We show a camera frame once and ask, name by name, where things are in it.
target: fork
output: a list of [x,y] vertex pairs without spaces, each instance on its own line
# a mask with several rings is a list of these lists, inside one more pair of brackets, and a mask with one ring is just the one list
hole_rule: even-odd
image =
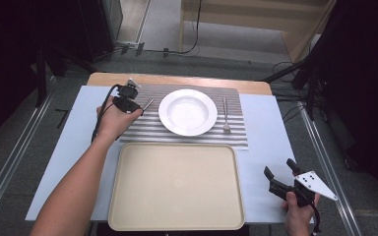
[[227,105],[226,105],[226,97],[224,97],[223,99],[223,115],[225,116],[225,124],[223,124],[223,132],[224,133],[231,133],[231,127],[229,127],[228,125],[228,108],[227,108]]

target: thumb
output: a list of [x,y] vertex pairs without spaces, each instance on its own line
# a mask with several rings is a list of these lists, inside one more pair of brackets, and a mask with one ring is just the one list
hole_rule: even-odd
[[286,193],[286,201],[289,208],[297,207],[297,198],[294,192],[287,192]]

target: white plate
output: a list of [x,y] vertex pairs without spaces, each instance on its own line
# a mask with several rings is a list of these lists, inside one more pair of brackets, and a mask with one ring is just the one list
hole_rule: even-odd
[[160,103],[158,115],[169,131],[181,136],[198,136],[217,121],[217,107],[204,93],[193,89],[171,92]]

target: plate center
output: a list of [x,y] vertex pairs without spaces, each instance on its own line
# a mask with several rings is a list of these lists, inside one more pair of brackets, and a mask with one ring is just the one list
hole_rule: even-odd
[[197,129],[208,120],[208,107],[203,101],[191,96],[175,99],[168,107],[170,122],[181,129]]

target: white tabletop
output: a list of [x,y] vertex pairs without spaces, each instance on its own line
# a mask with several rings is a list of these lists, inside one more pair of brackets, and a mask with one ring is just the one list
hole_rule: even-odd
[[[108,87],[82,87],[60,140],[51,156],[26,220],[36,217],[52,190],[91,143],[96,122],[95,109],[106,97]],[[283,223],[285,213],[279,197],[269,192],[264,175],[269,166],[275,178],[293,184],[291,170],[285,164],[294,160],[276,98],[271,95],[240,95],[248,138],[248,150],[236,150],[241,196],[246,223]],[[123,144],[115,142],[108,151],[92,221],[106,221],[119,151]]]

